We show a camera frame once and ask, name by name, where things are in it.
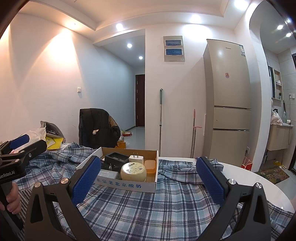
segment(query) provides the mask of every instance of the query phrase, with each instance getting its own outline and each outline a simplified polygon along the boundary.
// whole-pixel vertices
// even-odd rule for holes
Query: floral doormat
[[[282,169],[279,167],[256,172],[259,176],[264,177],[268,181],[272,182],[273,184],[277,184],[283,180],[286,180],[289,178],[288,174],[285,173]]]

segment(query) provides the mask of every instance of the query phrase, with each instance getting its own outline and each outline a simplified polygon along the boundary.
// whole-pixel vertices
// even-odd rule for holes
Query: human hand
[[[12,183],[12,189],[10,193],[6,196],[6,200],[9,203],[7,205],[7,210],[12,214],[17,214],[21,210],[20,195],[18,194],[18,186],[16,183]],[[0,202],[0,210],[4,211],[4,205]]]

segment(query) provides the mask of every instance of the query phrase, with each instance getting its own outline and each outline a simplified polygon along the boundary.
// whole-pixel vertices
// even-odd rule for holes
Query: plaid cloth
[[[35,182],[44,185],[71,177],[75,167],[95,150],[73,143],[62,151],[46,151],[31,160],[27,176],[17,180],[22,197],[21,217],[25,219],[30,190]],[[216,160],[217,169],[223,166]],[[272,238],[286,227],[293,214],[268,203]],[[219,209],[212,202],[195,166],[189,162],[159,160],[155,193],[133,192],[93,184],[79,211],[101,240],[196,240]],[[74,237],[55,205],[66,234]],[[231,234],[241,204],[233,215],[223,238]]]

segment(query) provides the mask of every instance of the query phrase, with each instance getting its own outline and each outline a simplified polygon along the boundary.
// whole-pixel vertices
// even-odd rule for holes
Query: blue gripper pad
[[[222,205],[225,201],[225,190],[223,186],[219,183],[213,171],[210,170],[210,168],[206,165],[201,157],[196,160],[196,171],[199,174],[214,203]]]
[[[9,144],[9,148],[11,150],[15,150],[15,149],[19,148],[20,146],[28,143],[29,140],[30,140],[30,137],[27,134],[25,134],[17,139],[12,140],[11,143]]]
[[[76,206],[82,203],[93,185],[97,175],[101,171],[101,160],[96,157],[91,164],[87,167],[85,172],[81,175],[72,189],[72,203]]]

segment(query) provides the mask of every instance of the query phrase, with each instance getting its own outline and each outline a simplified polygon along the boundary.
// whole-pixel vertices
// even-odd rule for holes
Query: white power adapter
[[[143,156],[139,156],[137,155],[130,155],[130,157],[128,158],[129,162],[138,162],[144,165],[144,157]]]

